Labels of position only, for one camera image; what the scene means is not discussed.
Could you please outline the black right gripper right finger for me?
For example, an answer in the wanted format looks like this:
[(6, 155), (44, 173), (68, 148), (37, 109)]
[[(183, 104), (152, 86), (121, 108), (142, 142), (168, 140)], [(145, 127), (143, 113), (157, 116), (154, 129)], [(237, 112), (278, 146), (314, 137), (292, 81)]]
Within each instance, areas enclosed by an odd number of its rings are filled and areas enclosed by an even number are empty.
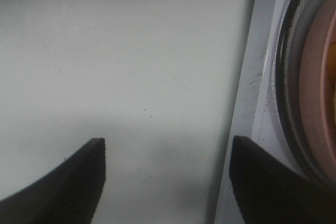
[(229, 177), (245, 223), (335, 223), (335, 191), (302, 178), (247, 137), (233, 139)]

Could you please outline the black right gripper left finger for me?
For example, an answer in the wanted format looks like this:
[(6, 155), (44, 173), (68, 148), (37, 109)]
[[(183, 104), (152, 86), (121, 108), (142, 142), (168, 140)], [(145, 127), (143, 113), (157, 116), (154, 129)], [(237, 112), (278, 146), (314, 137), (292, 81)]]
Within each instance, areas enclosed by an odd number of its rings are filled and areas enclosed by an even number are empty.
[(91, 223), (105, 181), (105, 140), (93, 138), (47, 175), (1, 200), (1, 223)]

